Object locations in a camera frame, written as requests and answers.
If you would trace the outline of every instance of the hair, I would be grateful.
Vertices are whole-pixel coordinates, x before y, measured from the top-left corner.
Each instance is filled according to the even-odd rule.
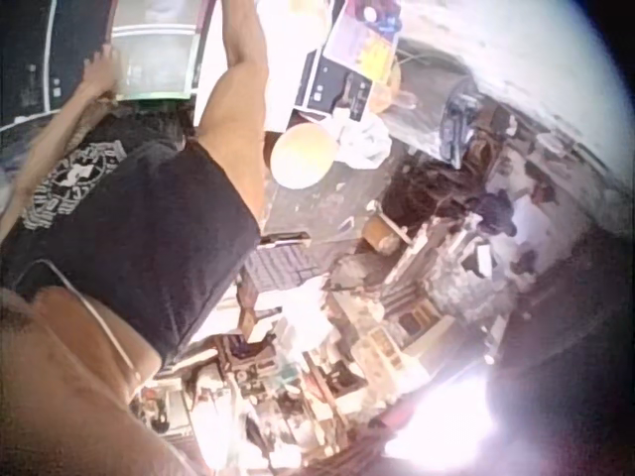
[[[22,300],[7,290],[0,290],[0,332],[26,332],[32,324]]]

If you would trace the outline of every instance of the bright light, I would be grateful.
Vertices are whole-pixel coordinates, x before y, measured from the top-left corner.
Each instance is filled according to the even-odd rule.
[[[281,443],[269,457],[274,468],[291,469],[302,466],[302,452],[294,444]]]
[[[492,430],[485,381],[466,380],[426,397],[385,451],[429,470],[458,469],[475,459],[479,443]]]

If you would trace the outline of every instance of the hand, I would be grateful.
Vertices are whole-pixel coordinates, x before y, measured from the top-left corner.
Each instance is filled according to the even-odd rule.
[[[79,88],[91,99],[97,99],[115,89],[119,73],[119,53],[110,45],[104,45],[101,52],[95,52],[92,60],[83,61],[83,80]]]

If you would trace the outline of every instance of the orange balloon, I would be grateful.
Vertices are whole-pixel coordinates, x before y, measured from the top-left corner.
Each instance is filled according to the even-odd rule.
[[[299,124],[274,146],[271,174],[286,188],[307,188],[326,175],[338,148],[337,141],[320,124]]]

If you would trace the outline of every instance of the wall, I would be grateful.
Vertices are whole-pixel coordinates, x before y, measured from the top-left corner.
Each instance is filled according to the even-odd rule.
[[[590,149],[632,190],[635,118],[604,45],[566,0],[404,0],[403,36],[458,57],[479,89]]]

